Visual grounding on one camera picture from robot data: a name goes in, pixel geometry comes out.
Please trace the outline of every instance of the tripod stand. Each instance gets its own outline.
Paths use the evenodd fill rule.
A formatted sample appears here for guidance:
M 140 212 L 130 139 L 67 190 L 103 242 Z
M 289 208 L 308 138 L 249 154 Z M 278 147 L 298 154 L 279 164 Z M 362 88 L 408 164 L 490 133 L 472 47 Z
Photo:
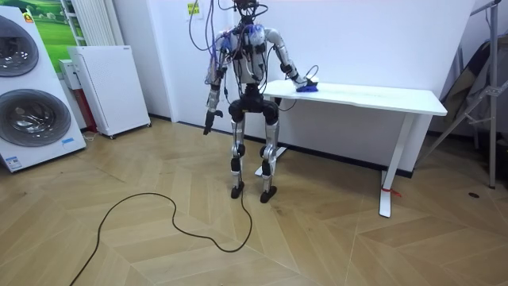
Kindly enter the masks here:
M 434 150 L 436 147 L 465 119 L 467 118 L 470 121 L 470 124 L 478 124 L 486 121 L 490 121 L 490 150 L 489 150 L 489 187 L 495 188 L 495 167 L 496 167 L 496 139 L 497 139 L 497 126 L 496 126 L 496 116 L 497 116 L 497 100 L 498 96 L 500 96 L 507 88 L 508 82 L 504 83 L 501 87 L 498 86 L 498 4 L 502 0 L 494 0 L 492 2 L 487 3 L 486 5 L 479 7 L 477 10 L 474 10 L 471 13 L 471 16 L 476 15 L 486 9 L 491 10 L 491 73 L 490 73 L 490 85 L 486 86 L 479 94 L 476 95 L 476 98 L 472 101 L 472 103 L 462 112 L 460 116 L 442 133 L 441 136 L 432 144 L 430 149 L 428 149 L 422 156 L 417 160 L 415 168 L 417 168 L 422 161 Z M 457 52 L 458 55 L 458 64 L 460 70 L 464 70 L 464 60 L 462 59 L 462 48 L 459 47 Z M 485 99 L 490 99 L 491 104 L 491 116 L 489 118 L 476 120 L 474 119 L 470 113 Z M 477 134 L 475 130 L 475 144 L 477 145 Z

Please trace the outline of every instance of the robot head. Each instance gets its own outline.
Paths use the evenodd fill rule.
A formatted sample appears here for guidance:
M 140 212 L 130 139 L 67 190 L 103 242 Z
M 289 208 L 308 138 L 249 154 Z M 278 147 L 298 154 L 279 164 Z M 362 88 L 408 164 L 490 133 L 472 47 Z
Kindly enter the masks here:
M 239 10 L 256 8 L 259 5 L 257 0 L 233 0 L 233 2 L 235 2 L 235 5 Z
M 266 5 L 260 4 L 257 0 L 233 0 L 235 8 L 241 15 L 241 23 L 252 24 L 257 16 L 264 14 L 268 11 Z M 257 9 L 263 7 L 264 10 L 258 12 Z

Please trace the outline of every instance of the red strap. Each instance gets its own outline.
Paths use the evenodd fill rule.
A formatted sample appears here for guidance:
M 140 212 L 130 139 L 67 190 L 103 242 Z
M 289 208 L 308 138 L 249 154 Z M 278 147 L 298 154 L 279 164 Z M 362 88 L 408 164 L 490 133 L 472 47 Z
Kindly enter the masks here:
M 394 189 L 381 188 L 381 191 L 389 191 L 390 193 L 392 193 L 392 194 L 402 198 L 402 195 L 398 191 L 396 191 Z

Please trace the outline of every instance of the washing machine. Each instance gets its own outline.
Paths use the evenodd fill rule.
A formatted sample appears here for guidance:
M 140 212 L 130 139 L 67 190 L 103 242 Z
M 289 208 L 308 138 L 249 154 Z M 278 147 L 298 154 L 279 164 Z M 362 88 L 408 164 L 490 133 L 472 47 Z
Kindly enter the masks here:
M 16 172 L 85 146 L 33 19 L 0 6 L 0 161 Z

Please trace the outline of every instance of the desk top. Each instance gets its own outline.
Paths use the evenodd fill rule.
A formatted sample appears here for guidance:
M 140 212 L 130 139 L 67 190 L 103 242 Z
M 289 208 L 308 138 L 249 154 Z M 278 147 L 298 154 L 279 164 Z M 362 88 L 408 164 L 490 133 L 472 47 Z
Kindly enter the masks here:
M 363 108 L 445 116 L 448 111 L 432 91 L 319 83 L 318 92 L 296 92 L 290 80 L 275 80 L 264 92 L 268 97 L 346 104 Z

